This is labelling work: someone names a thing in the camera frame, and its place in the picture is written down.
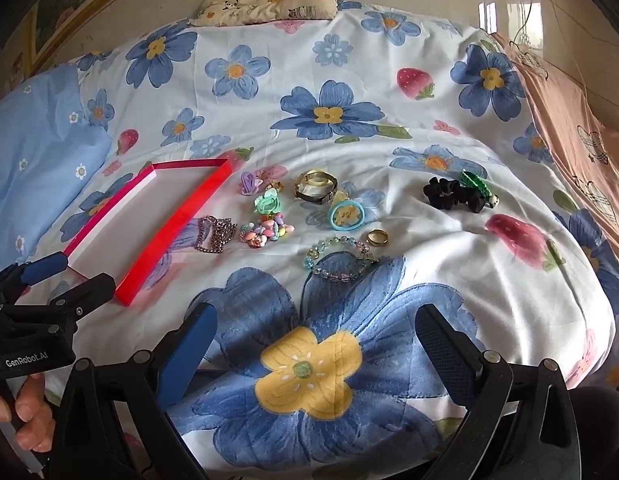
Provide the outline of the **person's left hand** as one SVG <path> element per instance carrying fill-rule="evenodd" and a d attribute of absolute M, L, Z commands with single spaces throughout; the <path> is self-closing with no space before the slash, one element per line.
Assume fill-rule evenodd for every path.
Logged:
<path fill-rule="evenodd" d="M 47 453 L 52 448 L 55 420 L 44 397 L 44 374 L 27 377 L 15 399 L 15 414 L 24 422 L 15 440 L 25 451 Z"/>

